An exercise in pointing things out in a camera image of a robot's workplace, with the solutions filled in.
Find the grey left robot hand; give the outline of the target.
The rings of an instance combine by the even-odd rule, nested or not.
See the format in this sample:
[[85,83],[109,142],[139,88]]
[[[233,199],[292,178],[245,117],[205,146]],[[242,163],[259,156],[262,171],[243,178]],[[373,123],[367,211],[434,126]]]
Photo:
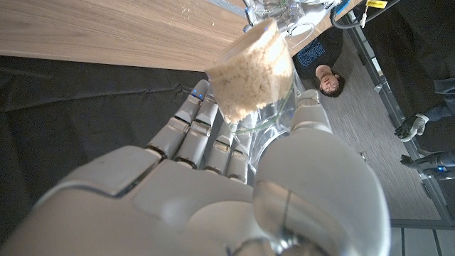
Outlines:
[[248,32],[253,26],[274,18],[285,36],[312,31],[323,18],[341,4],[341,0],[249,0],[244,1]]

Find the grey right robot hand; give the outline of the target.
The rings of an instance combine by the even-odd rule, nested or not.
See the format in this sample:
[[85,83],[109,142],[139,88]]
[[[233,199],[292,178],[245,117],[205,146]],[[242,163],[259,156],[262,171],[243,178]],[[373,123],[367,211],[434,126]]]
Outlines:
[[252,186],[248,142],[222,130],[201,80],[147,147],[124,146],[63,178],[2,255],[387,255],[375,172],[331,130],[315,90],[295,85],[291,128],[266,145]]

